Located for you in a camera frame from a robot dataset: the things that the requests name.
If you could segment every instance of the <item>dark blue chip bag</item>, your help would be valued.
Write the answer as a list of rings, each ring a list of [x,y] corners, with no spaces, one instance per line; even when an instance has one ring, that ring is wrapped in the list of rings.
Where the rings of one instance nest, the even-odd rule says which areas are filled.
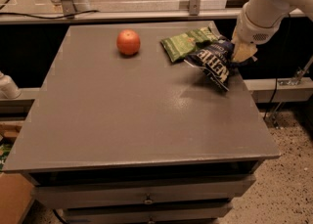
[[[185,62],[198,67],[223,91],[227,87],[230,75],[229,63],[234,51],[234,44],[222,37],[211,45],[189,54]]]

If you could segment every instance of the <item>snack bag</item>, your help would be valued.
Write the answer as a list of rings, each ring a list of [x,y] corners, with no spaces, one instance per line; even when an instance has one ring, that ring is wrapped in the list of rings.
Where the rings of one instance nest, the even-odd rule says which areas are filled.
[[[2,171],[2,167],[12,149],[13,144],[1,144],[0,146],[0,172]]]
[[[160,42],[166,50],[171,62],[174,63],[217,40],[217,36],[215,36],[208,26],[165,38]]]
[[[228,91],[227,81],[230,75],[229,63],[234,51],[234,45],[221,37],[217,42],[189,54],[185,62],[192,67],[198,67],[223,91]]]

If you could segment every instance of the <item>gray table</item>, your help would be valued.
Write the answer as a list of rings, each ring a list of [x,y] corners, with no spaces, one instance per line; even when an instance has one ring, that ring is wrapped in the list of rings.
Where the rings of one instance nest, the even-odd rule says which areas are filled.
[[[230,91],[220,92],[197,68],[172,64],[159,42],[207,25],[214,27],[71,26],[5,170],[31,180],[34,195],[48,207],[69,209],[67,221],[143,223],[154,216],[148,219],[197,222],[226,214],[261,162],[280,153],[238,73]],[[142,40],[131,58],[115,46],[125,28]],[[152,188],[163,197],[142,208]],[[121,200],[129,194],[134,199]],[[144,206],[138,194],[148,200]]]

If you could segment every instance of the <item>cable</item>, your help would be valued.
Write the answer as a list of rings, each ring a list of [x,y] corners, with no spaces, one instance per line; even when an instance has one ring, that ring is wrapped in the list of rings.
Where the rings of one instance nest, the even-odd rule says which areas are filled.
[[[275,88],[274,88],[273,94],[272,94],[271,99],[270,99],[270,101],[268,102],[268,104],[271,104],[271,103],[273,102],[274,97],[275,97],[275,95],[276,95],[276,93],[277,93],[278,75],[279,75],[279,72],[280,72],[280,69],[281,69],[281,66],[282,66],[283,52],[284,52],[284,50],[285,50],[285,48],[286,48],[287,39],[288,39],[288,37],[289,37],[289,35],[290,35],[290,31],[291,31],[291,14],[288,14],[288,16],[289,16],[289,19],[290,19],[290,20],[289,20],[289,25],[288,25],[287,34],[286,34],[286,37],[285,37],[285,40],[284,40],[284,43],[283,43],[282,49],[281,49],[281,56],[280,56],[280,59],[279,59],[279,64],[278,64],[277,70],[276,70]],[[266,109],[265,114],[264,114],[264,116],[263,116],[263,119],[264,119],[264,120],[266,120],[266,115],[267,115],[268,112],[269,112],[269,107]]]
[[[53,209],[52,211],[53,211],[53,213],[55,214],[55,216],[57,217],[57,219],[58,219],[61,223],[63,223],[63,224],[68,224],[63,218],[61,218],[61,216],[59,215],[59,213],[57,212],[56,209]]]
[[[37,19],[49,19],[49,20],[57,20],[57,19],[63,19],[63,18],[72,18],[74,16],[78,16],[81,14],[88,14],[88,13],[97,13],[99,10],[86,10],[86,11],[81,11],[81,12],[76,12],[73,14],[68,14],[68,15],[63,15],[63,16],[58,16],[58,17],[41,17],[41,16],[36,16],[33,14],[24,14],[24,13],[15,13],[15,12],[0,12],[0,16],[23,16],[23,17],[31,17],[31,18],[37,18]]]

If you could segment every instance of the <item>terrazzo floor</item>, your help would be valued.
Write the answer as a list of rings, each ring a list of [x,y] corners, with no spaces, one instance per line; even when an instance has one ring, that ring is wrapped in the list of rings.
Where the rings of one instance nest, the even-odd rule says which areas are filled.
[[[220,224],[313,224],[313,133],[302,123],[298,108],[282,110],[278,122],[281,129],[267,125],[281,157],[256,170],[256,182],[233,199],[234,208]],[[45,223],[61,222],[35,202],[23,224]]]

